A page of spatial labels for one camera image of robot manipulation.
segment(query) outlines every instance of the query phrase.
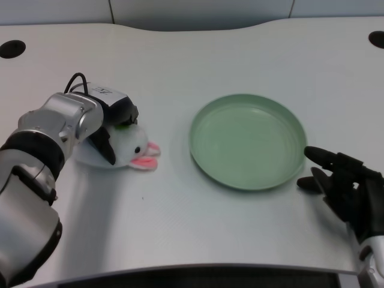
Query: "green plate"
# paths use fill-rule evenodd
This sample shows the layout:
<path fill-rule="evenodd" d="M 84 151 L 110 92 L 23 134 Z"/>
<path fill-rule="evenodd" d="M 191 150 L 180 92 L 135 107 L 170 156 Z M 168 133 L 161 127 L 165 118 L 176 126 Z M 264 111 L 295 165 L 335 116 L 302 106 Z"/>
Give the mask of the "green plate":
<path fill-rule="evenodd" d="M 278 186 L 304 163 L 307 138 L 295 115 L 265 97 L 236 94 L 210 102 L 196 115 L 190 150 L 200 168 L 233 188 Z"/>

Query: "robotic hand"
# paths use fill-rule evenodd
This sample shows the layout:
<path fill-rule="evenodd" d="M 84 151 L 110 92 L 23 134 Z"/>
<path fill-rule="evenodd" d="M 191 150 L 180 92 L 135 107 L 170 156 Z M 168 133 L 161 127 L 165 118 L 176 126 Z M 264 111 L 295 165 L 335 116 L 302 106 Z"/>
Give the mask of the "robotic hand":
<path fill-rule="evenodd" d="M 305 156 L 332 171 L 327 176 L 311 168 L 312 177 L 297 185 L 324 194 L 325 203 L 353 233 L 353 249 L 358 256 L 359 283 L 362 288 L 384 287 L 384 179 L 363 162 L 329 151 L 306 147 Z"/>
<path fill-rule="evenodd" d="M 80 76 L 83 83 L 69 88 Z M 136 122 L 137 107 L 125 94 L 87 83 L 76 73 L 64 93 L 24 114 L 0 148 L 0 286 L 33 278 L 55 250 L 62 233 L 55 181 L 73 146 L 91 142 L 114 164 L 103 125 Z"/>

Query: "table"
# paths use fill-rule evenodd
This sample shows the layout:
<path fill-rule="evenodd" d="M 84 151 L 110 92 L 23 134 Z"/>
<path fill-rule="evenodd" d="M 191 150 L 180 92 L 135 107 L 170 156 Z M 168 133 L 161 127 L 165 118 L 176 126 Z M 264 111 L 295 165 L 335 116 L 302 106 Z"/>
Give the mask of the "table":
<path fill-rule="evenodd" d="M 0 141 L 18 118 L 63 91 L 78 71 L 127 93 L 162 150 L 158 169 L 104 171 L 68 161 L 54 208 L 62 239 L 24 284 L 154 266 L 244 263 L 355 272 L 346 228 L 292 181 L 269 191 L 222 187 L 194 165 L 188 129 L 223 95 L 251 93 L 288 107 L 308 143 L 384 171 L 384 50 L 368 42 L 384 17 L 286 19 L 201 32 L 108 24 L 0 27 L 26 43 L 0 59 Z"/>

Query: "plush toy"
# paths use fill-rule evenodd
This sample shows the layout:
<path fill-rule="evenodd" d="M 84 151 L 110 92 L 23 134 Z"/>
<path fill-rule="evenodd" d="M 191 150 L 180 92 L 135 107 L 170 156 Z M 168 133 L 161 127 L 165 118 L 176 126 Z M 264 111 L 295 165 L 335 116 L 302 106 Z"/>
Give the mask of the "plush toy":
<path fill-rule="evenodd" d="M 101 168 L 133 167 L 140 170 L 155 170 L 160 155 L 159 146 L 150 142 L 143 129 L 136 124 L 117 125 L 104 128 L 109 134 L 108 146 L 114 152 L 115 163 L 111 164 L 107 157 L 102 156 L 100 147 L 95 149 L 93 141 L 88 140 L 75 147 L 73 155 L 83 164 Z"/>

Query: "white wall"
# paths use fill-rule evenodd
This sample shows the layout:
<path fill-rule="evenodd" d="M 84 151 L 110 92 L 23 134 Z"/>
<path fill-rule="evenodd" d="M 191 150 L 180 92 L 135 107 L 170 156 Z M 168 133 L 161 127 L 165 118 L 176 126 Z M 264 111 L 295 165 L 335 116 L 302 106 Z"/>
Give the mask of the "white wall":
<path fill-rule="evenodd" d="M 110 0 L 115 23 L 175 31 L 233 29 L 288 17 L 384 16 L 384 0 Z M 112 23 L 109 0 L 0 0 L 0 25 Z"/>

